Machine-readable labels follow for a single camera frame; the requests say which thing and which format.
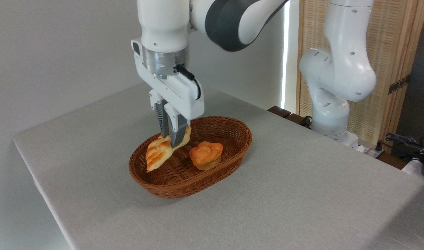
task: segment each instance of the table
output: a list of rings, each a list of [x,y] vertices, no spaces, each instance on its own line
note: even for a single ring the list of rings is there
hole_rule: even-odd
[[[424,249],[424,181],[293,122],[205,87],[205,116],[253,133],[242,165],[192,196],[166,200],[128,160],[158,133],[141,84],[14,139],[77,250]]]

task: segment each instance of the bread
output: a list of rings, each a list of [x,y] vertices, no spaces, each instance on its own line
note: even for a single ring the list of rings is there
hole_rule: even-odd
[[[176,147],[172,148],[170,144],[170,135],[163,137],[159,135],[158,139],[150,142],[147,147],[146,161],[147,173],[159,168],[167,159],[172,156],[175,150],[187,144],[190,140],[191,127],[185,128],[183,141]]]
[[[221,161],[223,145],[220,143],[201,142],[198,147],[189,152],[193,165],[199,170],[209,170],[218,165]]]

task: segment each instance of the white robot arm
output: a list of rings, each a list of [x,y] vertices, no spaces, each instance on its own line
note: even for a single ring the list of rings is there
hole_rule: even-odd
[[[372,93],[375,73],[366,53],[366,29],[373,0],[330,0],[325,35],[331,49],[310,49],[300,61],[312,98],[312,130],[354,149],[358,137],[347,131],[347,100]]]
[[[204,112],[201,84],[188,67],[189,33],[199,30],[227,51],[250,45],[288,0],[138,0],[141,38],[131,41],[150,106],[172,146]]]

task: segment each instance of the black wire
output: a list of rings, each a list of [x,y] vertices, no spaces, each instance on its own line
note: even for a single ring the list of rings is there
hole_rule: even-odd
[[[386,147],[389,147],[390,149],[393,149],[393,150],[397,151],[397,152],[403,153],[405,155],[412,156],[413,158],[418,158],[420,160],[424,160],[424,156],[422,156],[422,155],[416,155],[416,154],[413,154],[413,153],[410,153],[410,152],[405,152],[405,151],[399,150],[396,147],[393,147],[391,145],[388,145],[388,144],[384,143],[383,141],[380,141],[380,143],[383,144],[383,145],[385,145]]]
[[[201,98],[201,88],[199,87],[199,83],[196,81],[196,79],[194,78],[193,81],[196,83],[196,87],[198,88],[198,97],[196,98],[196,100],[198,100],[199,98]]]
[[[181,74],[183,74],[185,77],[187,77],[190,81],[194,81],[196,84],[196,87],[198,88],[198,96],[196,97],[196,100],[198,100],[199,98],[201,98],[201,88],[199,87],[199,83],[196,81],[195,76],[190,73],[184,66],[182,65],[176,65],[174,67],[178,72],[180,72]]]

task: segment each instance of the bread roll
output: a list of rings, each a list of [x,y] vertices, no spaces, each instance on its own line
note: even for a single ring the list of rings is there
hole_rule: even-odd
[[[223,145],[220,143],[201,142],[198,147],[190,150],[190,159],[199,170],[209,170],[221,161]]]
[[[191,127],[185,128],[183,141],[176,147],[172,148],[170,144],[170,135],[163,137],[159,135],[158,139],[150,142],[147,147],[146,161],[147,173],[159,168],[167,159],[172,156],[175,150],[187,144],[190,140]]]

